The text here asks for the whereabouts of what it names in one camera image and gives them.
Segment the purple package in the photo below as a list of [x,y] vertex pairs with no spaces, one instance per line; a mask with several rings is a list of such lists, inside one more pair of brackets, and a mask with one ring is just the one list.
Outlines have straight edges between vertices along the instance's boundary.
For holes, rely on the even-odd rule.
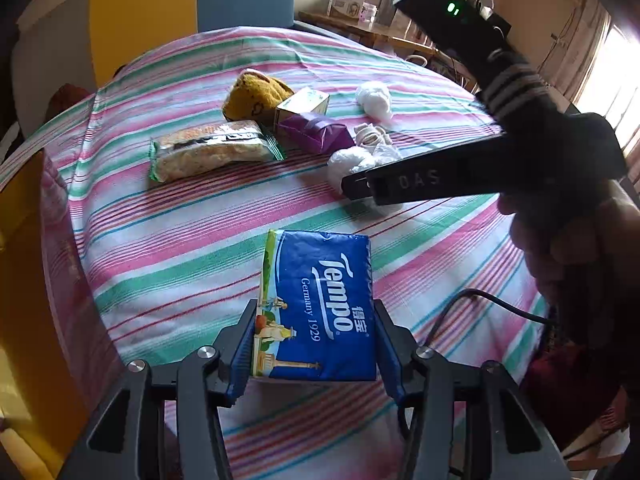
[[278,126],[302,150],[319,155],[355,146],[349,129],[326,115],[306,112],[292,115]]

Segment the yellow fabric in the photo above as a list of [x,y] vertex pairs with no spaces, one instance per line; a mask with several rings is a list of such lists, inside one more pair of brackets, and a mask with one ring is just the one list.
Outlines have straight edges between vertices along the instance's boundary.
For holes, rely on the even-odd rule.
[[44,462],[14,430],[0,433],[0,444],[24,480],[53,480]]
[[95,81],[146,51],[197,32],[196,0],[90,0]]
[[0,192],[0,409],[58,474],[88,413],[69,374],[47,299],[38,153]]
[[279,79],[257,70],[243,70],[222,107],[227,121],[254,120],[273,126],[276,107],[293,95]]

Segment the tablecloth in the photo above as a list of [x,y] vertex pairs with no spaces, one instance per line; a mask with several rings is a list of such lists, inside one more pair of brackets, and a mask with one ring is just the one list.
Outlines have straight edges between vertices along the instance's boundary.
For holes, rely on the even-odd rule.
[[[284,162],[233,164],[153,184],[147,176],[150,138],[223,120],[226,94],[248,67],[295,90],[328,92],[328,115],[349,126],[367,120],[354,98],[358,85],[385,82],[393,99],[391,137],[404,156],[499,131],[451,81],[322,36],[241,27],[197,34],[141,56],[47,123],[0,168],[3,182],[46,145],[48,182],[58,183],[57,198],[47,203],[64,205],[73,229],[73,247],[59,244],[49,262],[60,267],[64,254],[75,255],[78,264],[69,265],[88,288],[84,295],[67,293],[65,303],[82,301],[86,312],[90,300],[108,335],[78,337],[79,310],[66,306],[61,340],[72,340],[70,359],[89,363],[85,382],[100,373],[106,346],[114,346],[124,362],[143,358],[153,365],[211,343],[256,297],[270,228],[368,235],[374,296],[417,340],[463,287],[544,313],[496,196],[410,203],[384,216],[332,190],[325,156],[297,150]],[[51,266],[49,271],[55,274]],[[50,277],[49,286],[64,288],[56,280]],[[450,315],[435,347],[466,364],[500,360],[519,379],[539,332],[488,302],[467,300]],[[167,406],[166,417],[174,426],[175,405]],[[380,381],[250,381],[238,404],[221,410],[221,419],[237,479],[390,478],[402,451],[395,407]]]

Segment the window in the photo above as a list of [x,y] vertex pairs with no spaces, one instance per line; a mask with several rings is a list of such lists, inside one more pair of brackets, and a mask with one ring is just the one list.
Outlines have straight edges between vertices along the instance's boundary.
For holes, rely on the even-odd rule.
[[611,27],[575,106],[606,117],[626,155],[640,130],[640,45]]

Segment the yellow plush toy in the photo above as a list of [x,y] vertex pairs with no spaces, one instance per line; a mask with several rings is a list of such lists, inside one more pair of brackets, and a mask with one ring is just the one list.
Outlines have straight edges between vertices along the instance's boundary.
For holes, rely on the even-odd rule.
[[247,68],[229,92],[222,113],[227,121],[254,120],[273,126],[276,106],[293,94],[279,79]]

